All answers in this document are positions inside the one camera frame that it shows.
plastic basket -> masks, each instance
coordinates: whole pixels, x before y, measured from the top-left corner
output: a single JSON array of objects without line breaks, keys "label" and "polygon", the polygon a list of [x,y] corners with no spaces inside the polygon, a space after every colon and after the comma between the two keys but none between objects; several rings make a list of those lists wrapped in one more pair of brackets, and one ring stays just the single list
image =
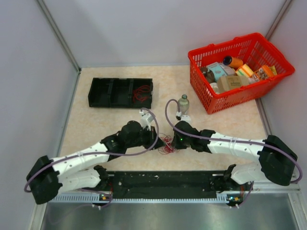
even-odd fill
[{"label": "plastic basket", "polygon": [[[222,62],[227,55],[242,59],[253,71],[262,65],[274,65],[278,75],[248,86],[216,94],[199,68],[216,61]],[[236,37],[228,42],[217,45],[210,44],[189,51],[188,57],[190,59],[190,83],[209,114],[260,98],[284,77],[295,71],[281,52],[259,33]]]}]

transparent bottle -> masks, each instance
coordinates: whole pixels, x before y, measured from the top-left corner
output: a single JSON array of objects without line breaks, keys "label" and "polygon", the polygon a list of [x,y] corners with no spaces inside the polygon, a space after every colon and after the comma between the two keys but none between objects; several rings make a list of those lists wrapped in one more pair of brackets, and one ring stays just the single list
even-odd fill
[{"label": "transparent bottle", "polygon": [[188,109],[189,109],[189,106],[190,106],[188,96],[186,96],[185,94],[182,95],[181,98],[178,100],[178,102],[179,102],[179,108],[180,108],[181,114],[187,115]]}]

black tray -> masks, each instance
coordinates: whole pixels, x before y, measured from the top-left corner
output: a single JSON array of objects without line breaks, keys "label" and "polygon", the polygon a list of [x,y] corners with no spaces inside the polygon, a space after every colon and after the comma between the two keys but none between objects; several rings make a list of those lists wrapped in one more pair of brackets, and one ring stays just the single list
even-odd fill
[{"label": "black tray", "polygon": [[[135,90],[148,86],[136,98]],[[100,108],[148,108],[152,106],[153,79],[143,78],[93,78],[88,103]]]}]

beige table surface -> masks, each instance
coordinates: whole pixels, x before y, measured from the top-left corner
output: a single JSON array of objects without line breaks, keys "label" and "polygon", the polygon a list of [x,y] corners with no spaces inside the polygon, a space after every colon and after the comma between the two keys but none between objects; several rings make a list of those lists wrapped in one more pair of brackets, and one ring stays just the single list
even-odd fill
[{"label": "beige table surface", "polygon": [[[140,121],[137,109],[90,108],[88,92],[93,78],[152,78],[153,103],[160,132],[173,135],[164,109],[169,99],[179,99],[187,94],[190,101],[191,125],[198,130],[212,129],[216,132],[249,139],[265,138],[265,132],[255,101],[208,115],[189,83],[189,66],[143,66],[83,68],[61,150],[61,156],[85,149],[106,136],[121,130],[130,120]],[[176,123],[176,104],[171,103],[169,117]],[[129,149],[128,153],[143,150]],[[140,156],[119,157],[102,165],[108,170],[224,170],[233,163],[245,163],[244,159],[225,155],[199,153],[191,149],[162,155],[157,150]]]}]

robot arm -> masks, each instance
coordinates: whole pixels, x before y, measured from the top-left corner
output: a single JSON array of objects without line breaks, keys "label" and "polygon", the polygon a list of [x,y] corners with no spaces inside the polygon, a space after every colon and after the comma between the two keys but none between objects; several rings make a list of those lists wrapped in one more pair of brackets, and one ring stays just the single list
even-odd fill
[{"label": "robot arm", "polygon": [[174,129],[172,144],[178,150],[191,147],[198,152],[224,153],[252,161],[244,165],[230,165],[224,173],[226,180],[231,179],[238,184],[244,184],[248,181],[268,179],[283,186],[287,186],[291,182],[294,163],[279,152],[266,147],[266,145],[283,150],[295,161],[297,156],[276,136],[269,135],[265,140],[228,137],[213,130],[205,129],[199,132],[186,121],[179,121],[175,127],[183,132],[210,139],[190,137]]},{"label": "robot arm", "polygon": [[[143,113],[141,115],[141,123],[129,121],[119,132],[84,150],[64,157],[49,159],[47,156],[43,156],[39,158],[27,175],[27,181],[43,167],[56,161],[58,163],[41,172],[29,183],[36,203],[46,203],[60,193],[75,189],[102,190],[105,188],[109,179],[106,170],[99,165],[91,168],[93,165],[117,158],[125,154],[128,148],[144,146],[147,149],[156,139],[155,128],[150,126],[153,118],[150,114]],[[164,142],[158,139],[152,149],[163,145]],[[117,153],[118,155],[101,154],[102,152]]]}]

